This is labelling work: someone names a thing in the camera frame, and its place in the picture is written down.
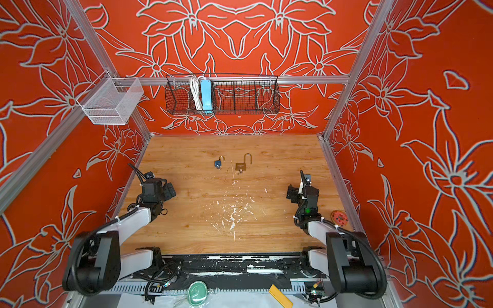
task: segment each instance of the white plastic sheet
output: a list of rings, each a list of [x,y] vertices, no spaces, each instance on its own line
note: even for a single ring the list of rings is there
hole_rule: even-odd
[[[313,308],[317,305],[308,305],[294,295],[287,295],[294,304],[293,308]],[[185,295],[156,297],[156,302],[151,305],[144,301],[143,296],[122,294],[118,308],[190,308]],[[209,294],[204,308],[282,308],[282,306],[270,295],[248,292],[231,292]],[[337,308],[335,299],[320,305],[322,308]]]

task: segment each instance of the padlock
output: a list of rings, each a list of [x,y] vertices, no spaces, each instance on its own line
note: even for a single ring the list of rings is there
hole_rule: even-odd
[[[238,171],[238,174],[243,173],[247,169],[247,155],[250,155],[250,165],[252,163],[252,157],[250,153],[247,153],[243,156],[243,162],[242,163],[236,163],[236,171]]]
[[[219,156],[219,160],[214,161],[214,167],[216,167],[216,168],[218,168],[218,169],[221,169],[221,165],[222,165],[222,164],[221,164],[221,157],[222,157],[222,160],[225,160],[225,159],[224,159],[224,156],[222,156],[222,155],[221,155],[221,156]]]

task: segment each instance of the wooden table surface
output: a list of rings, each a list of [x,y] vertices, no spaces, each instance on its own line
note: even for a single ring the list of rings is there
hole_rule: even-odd
[[[235,164],[253,157],[238,174]],[[214,160],[225,157],[222,169]],[[159,215],[133,234],[122,253],[157,246],[163,254],[288,252],[320,246],[294,226],[297,209],[286,199],[289,184],[299,187],[300,170],[312,175],[320,190],[319,212],[330,217],[343,210],[317,136],[153,137],[139,169],[166,178],[176,197]],[[141,192],[137,177],[126,206]]]

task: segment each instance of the orange wall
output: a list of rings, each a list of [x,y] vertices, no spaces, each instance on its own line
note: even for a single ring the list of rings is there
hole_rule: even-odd
[[[330,142],[406,307],[491,307],[490,1],[398,0]]]
[[[62,1],[0,5],[0,185],[102,69]],[[73,237],[109,219],[144,140],[84,118],[0,218],[0,307],[61,307]]]
[[[0,185],[103,72],[63,1],[2,1]]]
[[[81,3],[121,76],[165,77],[206,71],[348,74],[378,1],[217,0],[200,1],[200,7],[199,1],[132,1],[124,8],[119,1]],[[341,89],[281,87],[280,114],[239,118],[172,116],[164,89],[154,86],[146,87],[149,99],[139,111],[157,135],[316,134]]]
[[[73,238],[109,221],[144,140],[128,125],[74,129],[1,216],[0,307],[61,307]]]

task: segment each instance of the white cable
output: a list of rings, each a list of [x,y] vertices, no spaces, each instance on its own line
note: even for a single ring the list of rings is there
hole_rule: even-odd
[[[197,110],[203,110],[202,102],[199,97],[199,79],[197,77],[190,77],[190,91],[192,91],[193,101],[195,102],[195,108]]]

